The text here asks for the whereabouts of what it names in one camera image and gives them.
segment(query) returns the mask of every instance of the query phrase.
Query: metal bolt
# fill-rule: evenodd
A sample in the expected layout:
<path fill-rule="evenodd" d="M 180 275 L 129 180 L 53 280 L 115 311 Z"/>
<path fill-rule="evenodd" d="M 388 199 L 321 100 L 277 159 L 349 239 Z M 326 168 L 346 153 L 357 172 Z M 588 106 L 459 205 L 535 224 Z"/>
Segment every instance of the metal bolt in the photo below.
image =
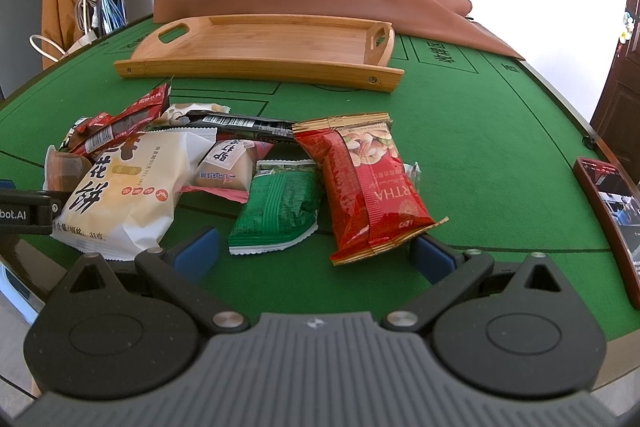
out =
<path fill-rule="evenodd" d="M 238 312 L 220 312 L 213 315 L 213 323 L 219 328 L 237 328 L 244 322 Z"/>
<path fill-rule="evenodd" d="M 409 328 L 418 323 L 418 315 L 414 312 L 398 310 L 386 316 L 386 321 L 397 328 Z"/>

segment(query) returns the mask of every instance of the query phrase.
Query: brown door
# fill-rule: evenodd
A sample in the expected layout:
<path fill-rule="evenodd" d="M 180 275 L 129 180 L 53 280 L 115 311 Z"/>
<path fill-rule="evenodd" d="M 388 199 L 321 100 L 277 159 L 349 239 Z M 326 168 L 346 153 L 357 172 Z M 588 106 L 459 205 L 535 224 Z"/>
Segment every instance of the brown door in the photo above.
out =
<path fill-rule="evenodd" d="M 626 0 L 636 28 L 616 50 L 591 126 L 607 143 L 635 183 L 640 181 L 640 0 Z M 622 29 L 622 10 L 620 12 Z"/>

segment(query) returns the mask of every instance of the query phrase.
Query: pile of snacks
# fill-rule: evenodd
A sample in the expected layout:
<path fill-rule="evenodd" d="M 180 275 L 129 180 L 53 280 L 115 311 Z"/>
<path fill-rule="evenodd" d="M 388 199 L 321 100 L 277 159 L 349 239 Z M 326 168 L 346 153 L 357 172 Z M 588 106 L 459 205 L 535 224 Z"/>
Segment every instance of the pile of snacks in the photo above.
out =
<path fill-rule="evenodd" d="M 80 251 L 129 260 L 157 248 L 184 192 L 244 204 L 228 236 L 233 255 L 284 250 L 318 229 L 328 198 L 345 264 L 382 253 L 444 222 L 417 192 L 386 113 L 296 123 L 230 113 L 217 103 L 169 105 L 164 84 L 117 116 L 81 118 L 49 147 L 45 190 L 70 192 L 52 236 Z"/>

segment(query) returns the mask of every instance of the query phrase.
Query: tile floor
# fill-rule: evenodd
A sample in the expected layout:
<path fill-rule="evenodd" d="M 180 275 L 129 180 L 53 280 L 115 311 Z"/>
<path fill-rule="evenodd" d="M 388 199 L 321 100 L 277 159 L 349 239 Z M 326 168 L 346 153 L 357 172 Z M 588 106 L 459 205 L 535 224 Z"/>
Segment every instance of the tile floor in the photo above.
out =
<path fill-rule="evenodd" d="M 0 293 L 0 375 L 29 392 L 31 375 L 22 357 L 22 341 L 28 329 L 27 322 Z M 626 412 L 640 400 L 640 369 L 593 394 L 616 415 Z M 9 416 L 15 417 L 31 402 L 31 398 L 0 380 L 0 409 Z"/>

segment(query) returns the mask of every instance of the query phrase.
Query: bamboo serving tray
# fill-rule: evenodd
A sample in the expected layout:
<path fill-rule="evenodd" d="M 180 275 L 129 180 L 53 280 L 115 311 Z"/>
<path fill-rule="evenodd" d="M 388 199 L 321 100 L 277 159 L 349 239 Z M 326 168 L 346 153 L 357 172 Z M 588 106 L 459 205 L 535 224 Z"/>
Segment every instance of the bamboo serving tray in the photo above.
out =
<path fill-rule="evenodd" d="M 167 43 L 170 33 L 184 34 Z M 147 36 L 124 78 L 204 76 L 280 80 L 391 92 L 404 70 L 387 68 L 390 23 L 317 15 L 218 15 L 181 19 Z"/>

